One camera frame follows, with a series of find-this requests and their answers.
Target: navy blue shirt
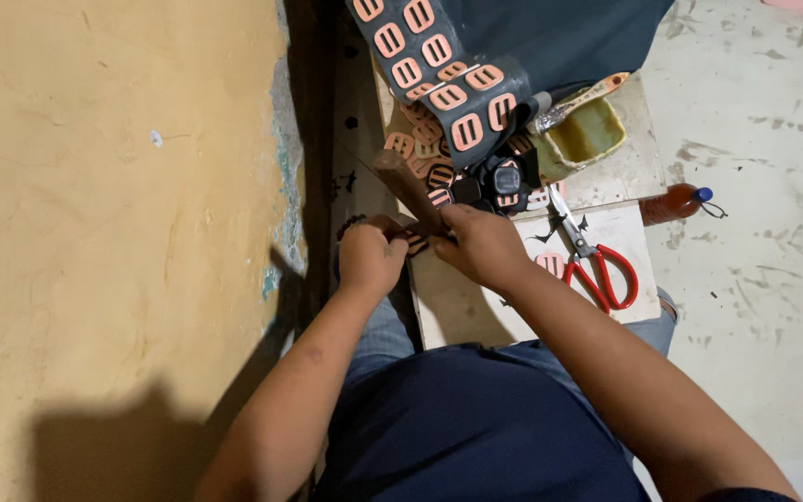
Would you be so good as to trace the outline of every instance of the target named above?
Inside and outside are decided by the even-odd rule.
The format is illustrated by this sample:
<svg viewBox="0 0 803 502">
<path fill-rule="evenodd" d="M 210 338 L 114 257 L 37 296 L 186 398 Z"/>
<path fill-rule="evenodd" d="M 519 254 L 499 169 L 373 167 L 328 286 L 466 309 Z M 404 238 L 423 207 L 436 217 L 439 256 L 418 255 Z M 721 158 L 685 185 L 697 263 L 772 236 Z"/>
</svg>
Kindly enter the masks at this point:
<svg viewBox="0 0 803 502">
<path fill-rule="evenodd" d="M 343 389 L 314 500 L 649 497 L 619 442 L 559 382 L 466 344 Z"/>
</svg>

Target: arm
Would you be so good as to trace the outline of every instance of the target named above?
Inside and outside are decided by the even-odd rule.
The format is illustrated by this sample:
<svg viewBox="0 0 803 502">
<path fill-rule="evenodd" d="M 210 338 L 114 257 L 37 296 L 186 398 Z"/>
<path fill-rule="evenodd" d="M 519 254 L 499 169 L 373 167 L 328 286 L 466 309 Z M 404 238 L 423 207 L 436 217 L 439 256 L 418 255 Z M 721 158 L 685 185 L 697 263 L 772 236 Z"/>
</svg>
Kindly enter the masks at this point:
<svg viewBox="0 0 803 502">
<path fill-rule="evenodd" d="M 387 238 L 401 235 L 399 238 Z M 286 500 L 314 466 L 362 329 L 398 281 L 408 250 L 401 227 L 379 215 L 340 245 L 342 282 L 231 425 L 196 500 Z"/>
<path fill-rule="evenodd" d="M 434 238 L 436 254 L 519 312 L 665 500 L 729 487 L 797 499 L 773 460 L 688 376 L 532 262 L 513 223 L 468 206 L 441 215 L 460 245 Z"/>
</svg>

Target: orange bottle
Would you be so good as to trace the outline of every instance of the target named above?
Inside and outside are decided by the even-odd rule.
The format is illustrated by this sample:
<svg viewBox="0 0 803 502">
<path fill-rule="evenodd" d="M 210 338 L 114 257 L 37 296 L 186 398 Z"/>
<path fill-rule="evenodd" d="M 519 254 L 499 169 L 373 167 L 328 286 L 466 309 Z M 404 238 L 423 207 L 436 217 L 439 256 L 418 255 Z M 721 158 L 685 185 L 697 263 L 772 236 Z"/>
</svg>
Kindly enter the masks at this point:
<svg viewBox="0 0 803 502">
<path fill-rule="evenodd" d="M 714 193 L 711 188 L 696 188 L 689 183 L 672 185 L 663 196 L 640 201 L 643 226 L 649 227 L 693 216 L 712 196 Z"/>
</svg>

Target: jeans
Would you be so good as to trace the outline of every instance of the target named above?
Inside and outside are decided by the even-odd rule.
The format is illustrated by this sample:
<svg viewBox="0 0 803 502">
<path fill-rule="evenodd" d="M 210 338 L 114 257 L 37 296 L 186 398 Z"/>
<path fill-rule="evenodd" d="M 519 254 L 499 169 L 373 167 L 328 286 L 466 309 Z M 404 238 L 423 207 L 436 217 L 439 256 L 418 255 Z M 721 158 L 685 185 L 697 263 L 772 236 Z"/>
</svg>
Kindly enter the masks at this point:
<svg viewBox="0 0 803 502">
<path fill-rule="evenodd" d="M 400 291 L 396 289 L 390 295 L 399 293 Z M 675 302 L 666 291 L 659 288 L 658 296 L 661 301 L 668 303 L 676 312 Z M 650 344 L 664 357 L 667 357 L 668 348 L 671 346 L 671 337 L 674 336 L 675 325 L 677 325 L 677 318 L 673 319 L 663 308 L 660 308 L 659 311 L 659 317 L 655 319 L 625 324 L 625 327 L 631 333 Z M 416 319 L 411 319 L 412 316 L 413 314 L 397 311 L 389 297 L 383 298 L 364 327 L 362 337 L 352 355 L 349 371 L 346 372 L 345 381 L 342 384 L 344 388 L 353 382 L 367 378 L 369 374 L 380 370 L 387 364 L 414 355 L 414 346 L 405 328 L 406 325 L 411 326 L 416 323 Z M 602 423 L 590 401 L 587 400 L 585 394 L 572 380 L 572 376 L 568 374 L 568 371 L 559 360 L 553 356 L 553 353 L 544 347 L 541 340 L 529 340 L 503 348 L 492 348 L 491 350 L 503 355 L 505 359 L 512 363 L 525 364 L 552 376 L 572 392 L 575 398 L 581 401 L 594 414 L 599 423 Z M 631 462 L 633 455 L 627 449 L 624 449 L 624 452 L 627 461 Z"/>
</svg>

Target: wooden table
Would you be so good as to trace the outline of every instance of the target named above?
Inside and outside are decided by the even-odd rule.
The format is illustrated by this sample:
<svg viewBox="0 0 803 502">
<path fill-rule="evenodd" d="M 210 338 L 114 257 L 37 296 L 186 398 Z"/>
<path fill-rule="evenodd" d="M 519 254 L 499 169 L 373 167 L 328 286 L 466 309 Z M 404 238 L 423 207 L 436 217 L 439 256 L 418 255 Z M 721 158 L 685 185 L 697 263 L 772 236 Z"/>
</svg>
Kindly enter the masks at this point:
<svg viewBox="0 0 803 502">
<path fill-rule="evenodd" d="M 396 131 L 409 134 L 410 122 L 390 94 L 379 66 L 374 68 L 385 136 Z M 663 194 L 665 174 L 658 159 L 640 74 L 632 75 L 608 100 L 625 125 L 628 138 L 607 158 L 566 178 L 566 203 L 575 215 L 589 213 L 586 238 L 590 244 L 604 244 L 619 251 L 637 271 L 640 279 L 637 300 L 630 308 L 612 313 L 620 323 L 632 323 L 657 317 L 659 312 L 656 281 L 637 200 Z M 547 251 L 571 257 L 571 244 L 562 234 L 555 233 L 546 244 L 529 238 L 550 232 L 548 215 L 545 208 L 522 212 L 513 218 L 529 257 Z M 583 264 L 593 277 L 590 266 Z M 476 286 L 432 251 L 411 259 L 409 269 L 424 348 L 469 341 L 486 346 L 503 345 L 536 337 L 495 293 Z M 615 267 L 610 267 L 610 275 L 619 298 L 624 297 L 624 276 Z M 580 284 L 573 284 L 573 288 L 590 298 Z"/>
</svg>

